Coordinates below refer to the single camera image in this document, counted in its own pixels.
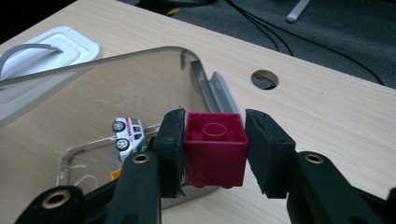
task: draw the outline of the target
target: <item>maroon plastic block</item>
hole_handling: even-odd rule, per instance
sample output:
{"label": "maroon plastic block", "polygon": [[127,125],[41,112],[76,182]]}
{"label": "maroon plastic block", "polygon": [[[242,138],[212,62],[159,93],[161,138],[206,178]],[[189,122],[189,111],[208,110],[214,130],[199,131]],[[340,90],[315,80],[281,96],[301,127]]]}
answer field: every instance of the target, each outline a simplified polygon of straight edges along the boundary
{"label": "maroon plastic block", "polygon": [[191,169],[189,185],[243,185],[248,138],[239,114],[189,113],[184,151]]}

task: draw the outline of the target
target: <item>black tire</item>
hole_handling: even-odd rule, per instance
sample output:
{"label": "black tire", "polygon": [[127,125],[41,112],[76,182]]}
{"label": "black tire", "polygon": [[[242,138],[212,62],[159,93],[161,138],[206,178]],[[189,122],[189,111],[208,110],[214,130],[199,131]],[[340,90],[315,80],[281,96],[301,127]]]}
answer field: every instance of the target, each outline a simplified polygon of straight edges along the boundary
{"label": "black tire", "polygon": [[128,149],[129,145],[130,145],[130,143],[129,143],[128,139],[126,139],[126,138],[118,139],[116,142],[116,148],[119,151],[124,151],[124,150]]}
{"label": "black tire", "polygon": [[125,130],[125,123],[121,121],[116,121],[113,123],[113,132],[119,133]]}

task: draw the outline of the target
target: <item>toy car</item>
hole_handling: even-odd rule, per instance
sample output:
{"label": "toy car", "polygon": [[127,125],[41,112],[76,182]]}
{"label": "toy car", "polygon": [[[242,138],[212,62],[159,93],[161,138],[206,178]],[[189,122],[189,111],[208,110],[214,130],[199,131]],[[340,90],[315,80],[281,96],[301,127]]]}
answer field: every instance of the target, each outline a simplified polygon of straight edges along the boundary
{"label": "toy car", "polygon": [[120,152],[120,161],[146,142],[140,119],[116,118],[113,123],[113,132],[117,136],[116,148]]}

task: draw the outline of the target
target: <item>wooden table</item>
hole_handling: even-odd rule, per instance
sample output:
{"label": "wooden table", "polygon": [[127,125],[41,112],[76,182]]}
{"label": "wooden table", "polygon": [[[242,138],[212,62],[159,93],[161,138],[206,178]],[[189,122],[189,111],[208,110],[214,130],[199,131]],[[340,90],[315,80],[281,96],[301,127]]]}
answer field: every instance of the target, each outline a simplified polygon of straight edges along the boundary
{"label": "wooden table", "polygon": [[[4,43],[0,52],[63,25],[98,43],[105,58],[165,46],[189,49],[207,74],[223,75],[242,116],[247,108],[269,114],[297,151],[326,155],[357,188],[385,199],[396,186],[396,90],[111,0],[79,0]],[[250,78],[257,71],[275,74],[278,86],[256,88]],[[27,186],[42,176],[19,178],[23,154],[4,149],[7,139],[0,138],[0,220],[12,223],[33,200]],[[262,196],[248,165],[243,187],[163,211],[163,223],[289,222],[286,200]]]}

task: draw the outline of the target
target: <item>brass ring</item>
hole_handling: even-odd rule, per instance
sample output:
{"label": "brass ring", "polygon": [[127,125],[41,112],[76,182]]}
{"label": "brass ring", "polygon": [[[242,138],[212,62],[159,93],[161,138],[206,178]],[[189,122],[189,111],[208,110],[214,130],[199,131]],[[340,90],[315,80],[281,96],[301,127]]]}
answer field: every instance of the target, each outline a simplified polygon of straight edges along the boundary
{"label": "brass ring", "polygon": [[305,159],[315,164],[322,164],[324,162],[324,160],[320,156],[317,156],[315,154],[307,154],[305,155]]}
{"label": "brass ring", "polygon": [[66,203],[71,197],[70,191],[63,189],[51,193],[41,204],[44,208],[52,209]]}
{"label": "brass ring", "polygon": [[145,163],[148,160],[149,160],[149,155],[146,154],[136,155],[132,158],[132,161],[134,163]]}

